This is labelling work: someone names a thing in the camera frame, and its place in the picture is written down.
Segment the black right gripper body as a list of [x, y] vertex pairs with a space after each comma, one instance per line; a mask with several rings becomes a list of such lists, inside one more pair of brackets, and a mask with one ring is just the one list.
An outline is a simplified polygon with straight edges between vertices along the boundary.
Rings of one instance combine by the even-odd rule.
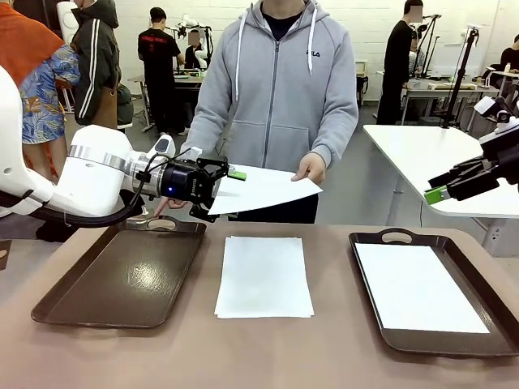
[[497, 177], [518, 183], [518, 133], [490, 133], [481, 138], [483, 156], [493, 166]]

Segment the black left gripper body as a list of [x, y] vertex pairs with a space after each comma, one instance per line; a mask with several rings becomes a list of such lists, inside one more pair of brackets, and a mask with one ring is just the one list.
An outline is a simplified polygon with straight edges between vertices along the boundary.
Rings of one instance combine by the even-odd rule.
[[196, 161], [172, 161], [161, 176], [161, 196], [191, 203], [209, 203], [214, 201], [213, 190], [218, 181], [210, 180]]

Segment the person's right hand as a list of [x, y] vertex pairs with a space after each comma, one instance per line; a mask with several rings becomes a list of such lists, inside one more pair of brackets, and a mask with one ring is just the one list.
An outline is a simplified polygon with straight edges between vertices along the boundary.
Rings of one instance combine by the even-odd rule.
[[166, 197], [162, 197], [157, 208], [153, 214], [154, 217], [158, 217], [166, 208], [168, 209], [182, 209], [188, 204], [187, 201], [182, 201], [179, 199], [170, 199]]

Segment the person's left hand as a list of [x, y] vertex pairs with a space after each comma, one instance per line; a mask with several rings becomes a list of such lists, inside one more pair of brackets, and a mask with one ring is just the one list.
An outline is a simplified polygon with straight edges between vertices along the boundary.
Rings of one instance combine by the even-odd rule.
[[327, 166], [323, 158], [317, 153], [309, 152], [301, 159], [298, 171], [291, 180], [297, 182], [308, 178], [319, 186], [326, 177], [326, 170]]

